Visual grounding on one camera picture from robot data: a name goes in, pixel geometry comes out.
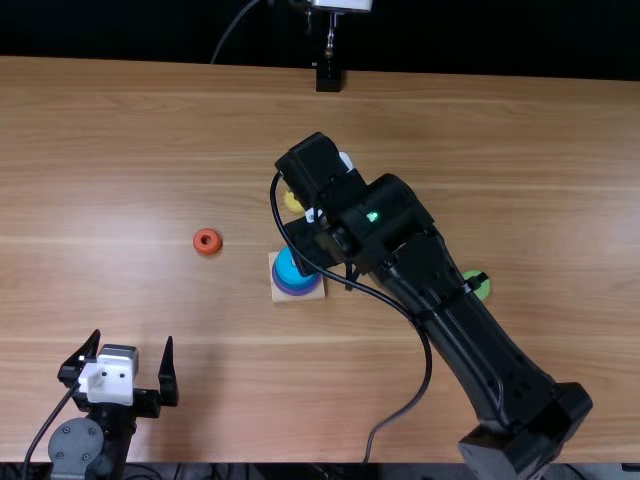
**red ring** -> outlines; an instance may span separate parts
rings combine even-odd
[[[213,255],[222,248],[222,237],[212,228],[203,228],[193,237],[193,248],[200,255]]]

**wooden table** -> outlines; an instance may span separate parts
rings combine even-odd
[[[595,408],[562,459],[637,461],[637,83],[351,72],[317,94],[310,70],[22,58],[0,59],[0,460],[24,456],[94,328],[140,348],[147,387],[175,339],[180,406],[138,422],[130,460],[361,459],[424,361],[362,294],[271,301],[273,163],[315,131],[368,181],[409,183],[460,268],[490,274],[506,331],[583,383]],[[205,226],[218,256],[192,247]],[[461,461],[477,422],[434,362],[374,461]]]

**black cable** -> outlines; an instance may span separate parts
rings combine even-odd
[[[124,480],[134,480],[136,478],[143,478],[144,480],[154,480],[153,477],[150,477],[149,475],[131,475],[130,477],[125,478]]]
[[[220,475],[218,475],[218,464],[210,463],[209,466],[211,467],[211,474],[209,475],[209,479],[213,480],[215,478],[216,480],[222,480],[220,478]]]
[[[220,50],[222,50],[222,47],[223,47],[224,43],[227,41],[227,38],[229,38],[229,35],[231,35],[231,32],[233,32],[233,29],[236,28],[236,25],[238,24],[238,22],[240,20],[242,20],[242,17],[244,17],[246,15],[246,13],[249,10],[251,10],[253,7],[255,7],[259,2],[260,2],[260,0],[251,0],[249,3],[247,3],[242,8],[242,10],[240,10],[238,12],[238,14],[231,21],[231,23],[229,24],[227,29],[224,31],[224,33],[220,37],[220,40],[218,40],[218,44],[216,45],[216,49],[213,51],[213,55],[211,56],[211,61],[209,62],[210,64],[216,63],[216,59],[218,58],[218,54],[220,53]]]
[[[369,438],[367,440],[367,448],[366,448],[366,451],[365,451],[364,458],[362,460],[362,463],[367,463],[369,461],[369,457],[371,456],[371,448],[373,446],[373,440],[374,440],[374,437],[375,437],[376,433],[381,428],[385,427],[389,423],[391,423],[394,420],[396,420],[396,419],[400,418],[401,416],[405,415],[413,407],[415,407],[418,404],[418,402],[422,399],[422,397],[424,396],[425,392],[427,391],[427,388],[429,388],[429,383],[431,382],[431,374],[432,374],[431,346],[429,345],[429,340],[427,339],[426,335],[418,327],[418,322],[416,321],[415,318],[413,318],[413,315],[411,315],[411,313],[406,308],[404,308],[402,305],[400,305],[398,302],[396,302],[393,298],[385,295],[382,292],[379,292],[378,290],[376,290],[374,288],[368,287],[368,286],[363,285],[362,283],[359,283],[359,282],[348,280],[348,279],[346,279],[344,277],[341,277],[340,275],[337,275],[337,274],[335,274],[333,272],[330,272],[329,270],[326,270],[326,269],[316,265],[311,260],[309,260],[307,257],[305,257],[302,254],[302,252],[300,252],[300,250],[298,250],[296,248],[296,246],[293,244],[293,242],[289,238],[289,235],[287,235],[286,230],[284,229],[284,224],[282,223],[282,219],[280,218],[280,212],[278,211],[278,201],[276,199],[276,186],[278,185],[278,180],[280,180],[280,173],[279,172],[276,173],[276,175],[273,177],[273,180],[271,182],[271,188],[269,189],[269,200],[271,202],[271,213],[273,213],[273,219],[276,222],[276,227],[278,228],[278,231],[280,232],[280,235],[282,235],[282,238],[284,239],[286,244],[289,246],[289,248],[303,262],[305,262],[307,265],[309,265],[311,268],[313,268],[315,271],[321,273],[325,277],[330,278],[331,280],[334,280],[334,281],[336,281],[338,283],[341,283],[342,285],[354,288],[356,290],[360,290],[363,293],[371,295],[372,297],[377,298],[378,300],[386,303],[390,307],[392,307],[395,310],[397,310],[407,320],[409,320],[409,323],[416,329],[416,332],[418,333],[418,337],[420,337],[420,341],[422,342],[422,347],[424,349],[424,359],[425,359],[425,369],[424,369],[424,377],[422,379],[422,384],[420,385],[420,388],[418,389],[416,394],[413,396],[413,398],[411,398],[411,400],[409,400],[409,402],[404,407],[402,407],[401,409],[399,409],[396,412],[392,413],[387,418],[385,418],[384,420],[382,420],[380,423],[378,423],[376,426],[373,427],[373,429],[369,433]],[[314,219],[317,218],[317,213],[316,212],[317,212],[317,208],[314,207],[314,212],[313,212]]]
[[[565,467],[567,467],[569,470],[571,470],[573,473],[575,473],[580,480],[587,480],[587,477],[585,477],[584,474],[582,472],[580,472],[580,470],[578,470],[573,465],[571,465],[569,463],[564,463],[563,465]]]
[[[176,467],[176,473],[173,474],[173,480],[178,480],[178,474],[180,473],[180,469],[182,469],[182,464],[179,463]]]
[[[125,465],[125,468],[126,467],[141,468],[142,470],[146,470],[146,471],[151,472],[154,475],[156,475],[158,477],[158,480],[162,480],[162,475],[160,475],[160,472],[158,472],[156,469],[148,467],[146,465],[141,465],[139,463],[128,463],[128,464]]]
[[[42,440],[42,437],[44,436],[45,432],[51,426],[51,424],[56,419],[58,414],[62,411],[64,406],[72,397],[72,395],[76,393],[76,390],[78,389],[78,387],[80,387],[80,385],[78,384],[78,382],[76,382],[72,385],[72,387],[69,390],[67,390],[67,393],[64,394],[64,396],[62,397],[62,400],[58,402],[58,405],[56,405],[56,408],[53,409],[53,412],[51,412],[51,415],[49,415],[49,418],[45,420],[42,427],[40,427],[40,430],[38,430],[38,433],[36,433],[36,436],[33,439],[33,442],[31,442],[31,445],[29,446],[29,450],[27,450],[27,454],[24,456],[24,463],[22,464],[22,475],[21,475],[22,480],[27,480],[27,474],[29,473],[29,463],[31,462],[31,456],[33,455],[33,452],[38,446],[38,443],[40,443],[40,440]]]

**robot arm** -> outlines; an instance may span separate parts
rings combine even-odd
[[[63,423],[51,435],[52,480],[119,480],[136,418],[158,418],[161,406],[178,405],[171,337],[158,373],[160,391],[134,388],[135,347],[104,345],[98,353],[99,343],[96,330],[58,372],[58,380],[73,390],[78,409],[88,415]]]
[[[458,378],[480,423],[459,443],[476,475],[540,478],[592,408],[582,386],[557,384],[469,294],[482,279],[463,279],[433,218],[400,179],[384,175],[366,185],[320,133],[276,168],[302,206],[317,212],[317,221],[285,226],[298,250],[323,268],[346,263],[371,275],[414,316]]]

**white object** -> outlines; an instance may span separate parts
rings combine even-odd
[[[349,158],[349,155],[344,152],[339,152],[339,155],[342,163],[347,166],[347,171],[350,172],[351,170],[353,170],[353,162],[351,161],[351,158]],[[318,209],[318,218],[320,218],[320,215],[322,215],[322,210]],[[304,216],[307,218],[307,223],[313,223],[313,207],[304,212]]]
[[[311,0],[313,8],[345,10],[350,12],[370,12],[373,0]]]
[[[349,155],[347,155],[344,152],[340,152],[339,155],[340,155],[340,160],[342,160],[342,163],[344,163],[347,166],[349,171],[353,170],[353,162],[349,158]]]
[[[78,383],[90,403],[133,405],[133,386],[138,373],[138,350],[105,345],[95,362],[86,363]]]

